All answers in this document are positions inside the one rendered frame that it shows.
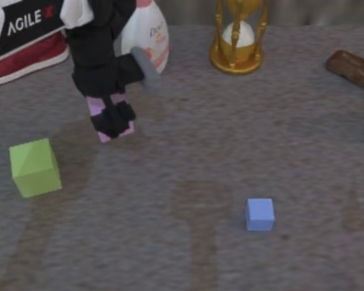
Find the brown object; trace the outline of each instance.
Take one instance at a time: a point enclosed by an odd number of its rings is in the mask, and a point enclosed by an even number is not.
[[[338,50],[326,61],[326,68],[352,83],[364,87],[363,58],[345,50]]]

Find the red letter x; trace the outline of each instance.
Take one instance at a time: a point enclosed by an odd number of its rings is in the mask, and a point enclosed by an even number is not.
[[[53,5],[49,5],[44,7],[44,17],[45,18],[51,18],[53,17]]]

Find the pink block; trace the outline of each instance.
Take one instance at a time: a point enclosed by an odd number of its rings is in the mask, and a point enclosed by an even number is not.
[[[110,98],[111,98],[113,104],[117,104],[121,101],[127,102],[127,99],[124,96],[124,94],[116,93],[116,94],[111,95]],[[105,105],[104,105],[102,99],[86,97],[86,102],[87,102],[87,106],[89,108],[89,113],[91,116],[98,115],[105,109]],[[133,126],[133,121],[130,121],[129,128],[126,131],[124,131],[122,134],[120,134],[119,136],[129,135],[131,133],[134,133],[134,131],[135,131],[135,128]],[[108,142],[111,140],[110,137],[106,136],[105,134],[103,134],[101,132],[97,132],[97,135],[101,142]]]

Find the red shoe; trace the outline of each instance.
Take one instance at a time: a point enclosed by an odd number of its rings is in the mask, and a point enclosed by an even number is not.
[[[0,85],[67,59],[65,37],[58,32],[0,61]]]

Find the green cube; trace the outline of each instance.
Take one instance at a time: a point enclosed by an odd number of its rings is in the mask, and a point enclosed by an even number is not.
[[[24,198],[62,189],[58,164],[47,138],[10,147],[12,179]]]

